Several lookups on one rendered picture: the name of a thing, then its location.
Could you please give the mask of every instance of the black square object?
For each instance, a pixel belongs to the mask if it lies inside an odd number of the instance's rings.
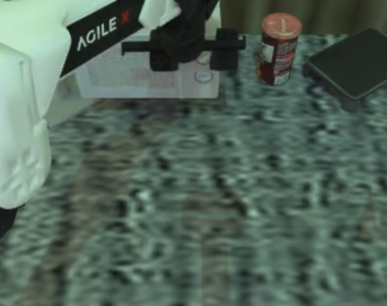
[[[387,36],[363,30],[313,55],[306,65],[307,75],[329,83],[348,100],[360,100],[387,84]]]

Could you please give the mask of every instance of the red can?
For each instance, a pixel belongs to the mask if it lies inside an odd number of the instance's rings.
[[[257,62],[258,79],[269,85],[289,80],[301,22],[287,13],[273,13],[264,18],[261,52]]]

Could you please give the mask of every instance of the cylindrical container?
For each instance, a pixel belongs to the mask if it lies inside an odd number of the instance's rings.
[[[301,22],[287,13],[273,13],[264,18],[262,28],[258,79],[269,85],[283,84],[291,74]]]

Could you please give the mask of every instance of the gray mottled surface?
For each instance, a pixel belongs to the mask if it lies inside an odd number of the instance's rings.
[[[217,101],[105,101],[0,243],[0,306],[387,306],[387,86],[345,113],[300,75]]]

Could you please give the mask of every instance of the curtain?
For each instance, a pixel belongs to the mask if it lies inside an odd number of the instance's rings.
[[[223,26],[259,34],[269,13],[298,17],[304,34],[351,34],[366,27],[387,33],[387,0],[220,0]]]

